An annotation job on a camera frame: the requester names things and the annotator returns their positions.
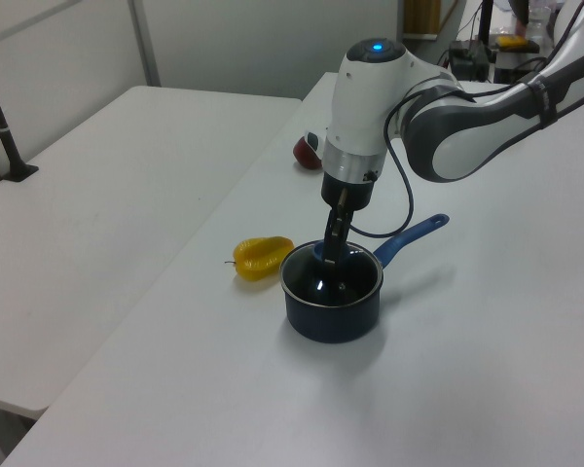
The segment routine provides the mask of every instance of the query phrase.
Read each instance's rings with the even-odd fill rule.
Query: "yellow bell pepper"
[[[284,236],[249,238],[234,249],[236,272],[243,279],[256,281],[279,270],[283,258],[294,249]]]

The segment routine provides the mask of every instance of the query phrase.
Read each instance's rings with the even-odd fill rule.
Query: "blue saucepan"
[[[363,336],[379,320],[383,268],[401,248],[449,220],[445,214],[436,214],[390,238],[374,253],[347,243],[335,271],[321,261],[321,241],[295,248],[279,273],[290,324],[313,341],[345,342]]]

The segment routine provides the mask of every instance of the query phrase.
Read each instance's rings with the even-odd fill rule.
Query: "blue handle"
[[[445,226],[449,220],[450,218],[446,214],[435,214],[425,221],[410,227],[405,232],[390,238],[375,250],[374,255],[383,267],[386,268],[402,247]]]

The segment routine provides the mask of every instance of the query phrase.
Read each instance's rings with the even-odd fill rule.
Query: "white table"
[[[38,417],[300,105],[134,88],[0,183],[0,408]]]
[[[290,153],[328,125],[334,83],[316,85],[5,467],[584,467],[584,107],[465,180],[412,176],[414,221],[450,224],[385,271],[376,329],[321,344],[288,324],[276,279],[244,283],[224,261],[243,238],[322,235],[321,176]],[[356,224],[397,225],[392,163],[375,190]]]

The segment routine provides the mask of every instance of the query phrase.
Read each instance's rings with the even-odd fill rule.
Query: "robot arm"
[[[568,0],[558,42],[580,0]],[[352,213],[367,206],[386,153],[383,123],[400,109],[388,134],[400,133],[413,171],[434,182],[459,180],[501,151],[584,104],[584,5],[557,55],[535,76],[486,102],[469,96],[445,69],[385,39],[362,41],[344,58],[322,166],[322,197],[332,207],[323,259],[337,263]]]

